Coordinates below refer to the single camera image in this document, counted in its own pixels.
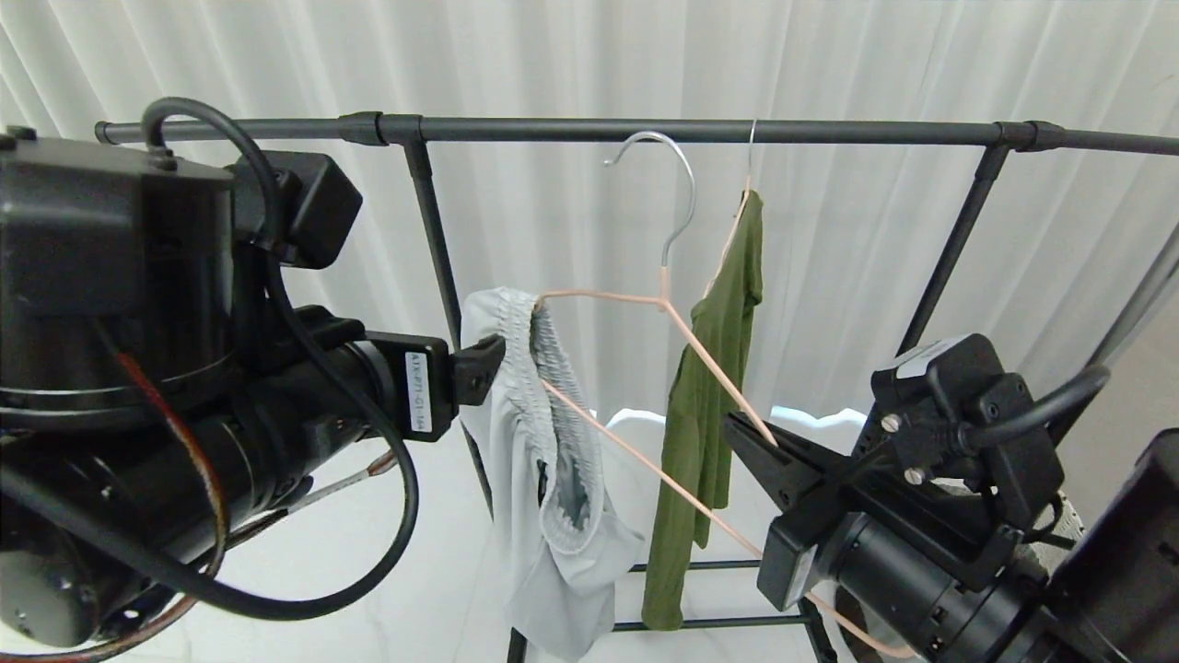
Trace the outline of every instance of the clothing rack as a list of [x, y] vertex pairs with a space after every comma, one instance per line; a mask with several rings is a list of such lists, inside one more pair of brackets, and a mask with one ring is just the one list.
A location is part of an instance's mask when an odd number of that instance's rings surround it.
[[[461, 308], [447, 250], [442, 214], [439, 210], [434, 173], [428, 143], [621, 143], [632, 133], [652, 130], [665, 133], [679, 143], [749, 143], [753, 120], [691, 120], [691, 119], [578, 119], [578, 118], [459, 118], [391, 114], [377, 111], [357, 112], [338, 118], [320, 119], [248, 119], [238, 124], [255, 139], [340, 139], [360, 145], [401, 145], [404, 149], [409, 175], [414, 182], [417, 204], [434, 263], [434, 274], [446, 310], [450, 339], [459, 346]], [[94, 136], [101, 143], [141, 143], [138, 123], [94, 125]], [[222, 134], [200, 122], [170, 122], [164, 125], [167, 140], [213, 140]], [[926, 284], [924, 293], [913, 314], [897, 354], [915, 347], [941, 298], [950, 274], [957, 263], [975, 221], [982, 211], [992, 185], [999, 177], [1010, 152], [1041, 152], [1056, 149], [1137, 152], [1145, 155], [1179, 156], [1179, 138], [1107, 133], [1101, 131], [1068, 130], [1047, 122], [936, 123], [936, 122], [816, 122], [816, 120], [758, 120], [755, 143], [760, 144], [858, 144], [858, 145], [976, 145], [983, 147], [974, 182], [959, 211], [954, 227]], [[1126, 310], [1135, 310], [1131, 303]], [[1093, 362], [1101, 361], [1094, 356]], [[1060, 434], [1072, 421], [1058, 422]], [[492, 492], [487, 483], [479, 447], [466, 435], [475, 473], [487, 507], [492, 507]], [[720, 569], [756, 569], [756, 560], [693, 563], [690, 571]], [[645, 564], [631, 571], [639, 573]], [[819, 663], [835, 663], [831, 648], [818, 611], [810, 602], [799, 602], [798, 616], [730, 617], [719, 619], [686, 619], [685, 629], [717, 629], [804, 624], [811, 646]], [[646, 630], [640, 622], [614, 625], [615, 632]], [[527, 641], [512, 631], [508, 663], [522, 663]]]

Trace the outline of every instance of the light gray fabric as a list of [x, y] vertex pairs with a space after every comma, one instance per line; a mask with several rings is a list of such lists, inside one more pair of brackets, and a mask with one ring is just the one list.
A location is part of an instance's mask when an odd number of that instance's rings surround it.
[[492, 487], [508, 622], [545, 651], [577, 661], [613, 628], [614, 582], [643, 538], [610, 504], [597, 431], [541, 385], [584, 407], [548, 311], [533, 313], [535, 302], [508, 288], [467, 297], [462, 344], [500, 334], [507, 352], [487, 400], [461, 416]]

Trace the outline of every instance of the beige wall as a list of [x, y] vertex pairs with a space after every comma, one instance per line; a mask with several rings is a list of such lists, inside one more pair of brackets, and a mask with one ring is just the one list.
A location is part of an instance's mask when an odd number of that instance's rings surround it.
[[1092, 523], [1154, 435], [1179, 427], [1179, 295], [1111, 367], [1113, 378], [1060, 446], [1065, 492]]

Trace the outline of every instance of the green shirt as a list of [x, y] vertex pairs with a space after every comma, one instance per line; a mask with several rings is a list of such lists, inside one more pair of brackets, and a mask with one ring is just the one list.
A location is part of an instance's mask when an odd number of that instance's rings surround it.
[[[737, 388], [745, 380], [753, 307], [762, 302], [762, 198], [750, 191], [729, 254], [707, 296], [692, 308], [692, 333]], [[705, 506], [729, 505], [732, 449], [722, 439], [722, 418], [737, 409], [716, 376], [691, 347], [679, 360], [667, 398], [663, 470]], [[666, 484], [659, 485], [651, 559], [643, 598], [643, 622], [676, 630], [684, 622], [679, 603], [692, 541], [709, 543], [710, 520]]]

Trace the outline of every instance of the white curtain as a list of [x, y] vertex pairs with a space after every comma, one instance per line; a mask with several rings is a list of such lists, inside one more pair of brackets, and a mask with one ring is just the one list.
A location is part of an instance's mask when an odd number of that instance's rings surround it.
[[[1179, 2], [0, 0], [0, 119], [92, 138], [164, 94], [235, 117], [1046, 119], [1179, 134]], [[370, 328], [446, 336], [396, 147], [335, 156], [365, 196], [341, 260], [292, 273]], [[177, 144], [193, 159], [224, 144]], [[671, 152], [433, 144], [460, 295], [496, 285], [653, 294], [686, 205]], [[740, 145], [685, 147], [699, 180], [672, 250], [686, 314], [745, 178]], [[974, 147], [758, 146], [765, 302], [747, 392], [815, 414], [871, 402], [966, 193]], [[1013, 155], [927, 337], [982, 332], [1033, 390], [1094, 352], [1179, 219], [1179, 158]], [[660, 412], [681, 341], [650, 310], [555, 303], [593, 405]]]

